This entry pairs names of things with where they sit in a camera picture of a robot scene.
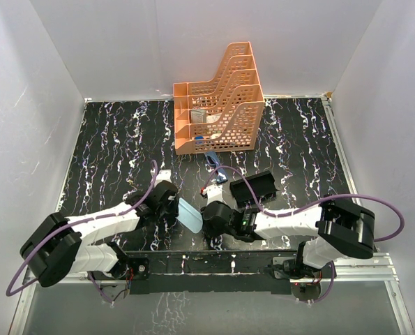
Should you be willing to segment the light blue cleaning cloth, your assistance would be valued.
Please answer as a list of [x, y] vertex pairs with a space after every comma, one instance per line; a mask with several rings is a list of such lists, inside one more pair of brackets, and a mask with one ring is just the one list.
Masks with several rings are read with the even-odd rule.
[[201, 213], [183, 198], [179, 199], [179, 215], [176, 219], [194, 234], [201, 232], [203, 220]]

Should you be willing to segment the black sunglasses case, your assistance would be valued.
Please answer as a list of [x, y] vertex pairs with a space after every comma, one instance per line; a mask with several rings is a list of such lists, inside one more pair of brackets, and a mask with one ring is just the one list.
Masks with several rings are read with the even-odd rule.
[[[260, 200], [262, 198], [271, 198], [276, 195], [278, 189], [275, 185], [275, 178], [270, 171], [260, 172], [250, 177], [246, 177], [255, 197]], [[236, 200], [238, 206], [245, 205], [247, 202], [254, 204], [255, 201], [244, 180], [233, 181], [229, 185], [232, 197]]]

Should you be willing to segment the blue sunglasses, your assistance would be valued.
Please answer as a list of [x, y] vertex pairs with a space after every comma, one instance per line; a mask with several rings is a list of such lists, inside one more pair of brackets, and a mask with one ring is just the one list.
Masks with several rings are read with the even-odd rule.
[[226, 183], [228, 181], [227, 174], [224, 169], [220, 168], [221, 163], [216, 152], [208, 151], [204, 155], [208, 165], [211, 168], [216, 169], [214, 181], [217, 184]]

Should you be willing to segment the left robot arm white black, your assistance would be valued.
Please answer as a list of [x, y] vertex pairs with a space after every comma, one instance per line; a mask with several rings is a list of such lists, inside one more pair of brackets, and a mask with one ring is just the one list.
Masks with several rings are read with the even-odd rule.
[[114, 242], [103, 240], [157, 223], [163, 216], [177, 216], [178, 188], [161, 181], [145, 194], [134, 193], [115, 207], [65, 217], [50, 214], [28, 238], [20, 255], [44, 288], [70, 273], [103, 272], [112, 278], [134, 274], [136, 266]]

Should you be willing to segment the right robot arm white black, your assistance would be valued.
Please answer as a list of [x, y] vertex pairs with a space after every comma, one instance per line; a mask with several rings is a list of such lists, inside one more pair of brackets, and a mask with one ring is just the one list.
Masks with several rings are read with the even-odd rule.
[[273, 264], [283, 278], [312, 278], [328, 263], [347, 256], [370, 259], [374, 253], [375, 215], [347, 199], [328, 200], [293, 213], [259, 209], [232, 209], [215, 200], [202, 207], [204, 234], [230, 235], [247, 243], [282, 236], [307, 237], [296, 257]]

